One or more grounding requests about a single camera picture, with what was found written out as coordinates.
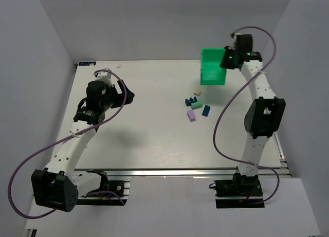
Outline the green plastic bin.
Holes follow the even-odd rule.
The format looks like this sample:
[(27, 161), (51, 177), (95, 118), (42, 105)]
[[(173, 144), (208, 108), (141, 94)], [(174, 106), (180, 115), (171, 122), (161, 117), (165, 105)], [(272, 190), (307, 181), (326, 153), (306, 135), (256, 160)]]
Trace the green plastic bin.
[(226, 69), (221, 68), (224, 48), (202, 48), (200, 53), (200, 84), (225, 85)]

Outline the dark blue rectangular block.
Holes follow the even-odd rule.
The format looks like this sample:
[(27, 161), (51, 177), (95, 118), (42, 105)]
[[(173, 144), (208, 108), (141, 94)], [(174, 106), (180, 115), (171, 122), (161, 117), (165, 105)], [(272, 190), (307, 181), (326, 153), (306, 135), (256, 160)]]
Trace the dark blue rectangular block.
[(203, 112), (202, 112), (202, 115), (205, 116), (205, 117), (207, 117), (209, 115), (210, 108), (211, 108), (210, 106), (205, 105), (204, 106), (204, 109), (203, 109)]

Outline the dark blue bridge block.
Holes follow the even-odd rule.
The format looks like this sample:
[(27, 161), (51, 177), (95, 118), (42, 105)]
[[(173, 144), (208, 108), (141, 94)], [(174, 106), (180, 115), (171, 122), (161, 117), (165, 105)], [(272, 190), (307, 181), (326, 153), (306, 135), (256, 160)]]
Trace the dark blue bridge block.
[(195, 103), (197, 102), (197, 98), (196, 97), (193, 97), (193, 98), (189, 98), (189, 99), (185, 99), (185, 104), (186, 106), (190, 106), (192, 103)]

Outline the green cylinder block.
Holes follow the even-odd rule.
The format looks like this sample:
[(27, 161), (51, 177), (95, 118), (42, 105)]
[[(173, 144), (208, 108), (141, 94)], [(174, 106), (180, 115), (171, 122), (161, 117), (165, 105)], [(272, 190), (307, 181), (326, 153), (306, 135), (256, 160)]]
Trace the green cylinder block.
[(190, 106), (191, 106), (192, 110), (195, 110), (195, 109), (201, 108), (203, 106), (203, 102), (202, 101), (193, 102), (193, 103), (191, 103)]

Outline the purple house-shaped block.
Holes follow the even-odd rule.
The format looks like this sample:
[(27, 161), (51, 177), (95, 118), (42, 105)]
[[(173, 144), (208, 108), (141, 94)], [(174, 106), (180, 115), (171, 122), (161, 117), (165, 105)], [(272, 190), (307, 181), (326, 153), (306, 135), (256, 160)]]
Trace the purple house-shaped block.
[(196, 115), (193, 110), (188, 110), (187, 116), (191, 122), (196, 120)]

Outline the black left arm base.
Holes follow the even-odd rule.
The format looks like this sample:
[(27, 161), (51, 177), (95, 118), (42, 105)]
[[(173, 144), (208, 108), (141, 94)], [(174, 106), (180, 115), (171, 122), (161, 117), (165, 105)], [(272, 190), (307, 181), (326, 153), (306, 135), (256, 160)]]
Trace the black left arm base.
[(109, 178), (102, 170), (87, 170), (72, 182), (79, 192), (78, 205), (124, 206), (129, 195), (129, 181)]

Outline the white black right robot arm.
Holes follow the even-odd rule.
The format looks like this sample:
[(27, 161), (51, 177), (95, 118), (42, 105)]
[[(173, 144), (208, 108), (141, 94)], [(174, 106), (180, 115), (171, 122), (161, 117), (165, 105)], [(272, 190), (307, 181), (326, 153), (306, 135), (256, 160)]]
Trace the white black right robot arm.
[(272, 91), (264, 71), (259, 52), (253, 51), (253, 37), (250, 34), (233, 33), (233, 45), (225, 47), (221, 67), (238, 69), (248, 83), (252, 104), (244, 117), (247, 139), (237, 170), (242, 176), (258, 174), (263, 150), (280, 126), (285, 110), (285, 100)]

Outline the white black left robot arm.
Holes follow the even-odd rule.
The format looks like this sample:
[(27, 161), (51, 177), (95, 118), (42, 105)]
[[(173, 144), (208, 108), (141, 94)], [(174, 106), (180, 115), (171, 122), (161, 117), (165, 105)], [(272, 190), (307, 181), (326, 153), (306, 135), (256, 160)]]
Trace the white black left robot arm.
[(70, 212), (78, 198), (89, 193), (105, 193), (108, 189), (106, 173), (88, 170), (74, 178), (76, 165), (99, 125), (105, 122), (105, 112), (133, 101), (134, 93), (119, 80), (121, 93), (110, 82), (95, 80), (88, 83), (86, 97), (77, 107), (69, 139), (42, 170), (31, 176), (34, 199), (37, 205)]

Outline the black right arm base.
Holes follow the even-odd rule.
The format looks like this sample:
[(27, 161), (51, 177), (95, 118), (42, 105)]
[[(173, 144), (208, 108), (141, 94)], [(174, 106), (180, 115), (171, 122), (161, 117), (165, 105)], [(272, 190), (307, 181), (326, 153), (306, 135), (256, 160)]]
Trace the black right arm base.
[(215, 180), (209, 185), (215, 190), (218, 209), (264, 208), (263, 191), (259, 177), (234, 173), (232, 179)]

